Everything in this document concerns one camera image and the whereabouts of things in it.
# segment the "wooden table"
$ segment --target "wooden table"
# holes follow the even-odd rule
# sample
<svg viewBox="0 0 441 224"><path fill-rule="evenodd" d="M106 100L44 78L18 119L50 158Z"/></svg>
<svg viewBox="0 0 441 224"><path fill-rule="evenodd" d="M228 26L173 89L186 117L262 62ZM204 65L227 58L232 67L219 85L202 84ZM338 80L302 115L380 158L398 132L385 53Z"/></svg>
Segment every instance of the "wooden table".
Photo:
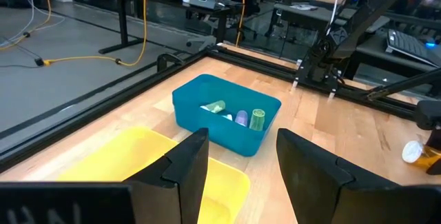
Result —
<svg viewBox="0 0 441 224"><path fill-rule="evenodd" d="M296 65L261 54L240 50L260 59ZM355 103L296 88L291 84L216 59L205 58L172 76L135 99L33 157L0 174L1 181L50 181L72 164L96 151L122 130L147 126L176 141L189 132L177 126L172 90L202 73L227 79L271 95L282 101L267 138L256 156L245 158L210 143L209 155L246 173L252 185L237 223L295 223L295 216L280 175L276 154L278 128L288 128L321 147L403 185L441 183L441 176L429 176L401 159L408 141L426 141L429 133L411 121L372 110ZM365 85L348 81L352 85ZM404 101L416 102L395 95Z"/></svg>

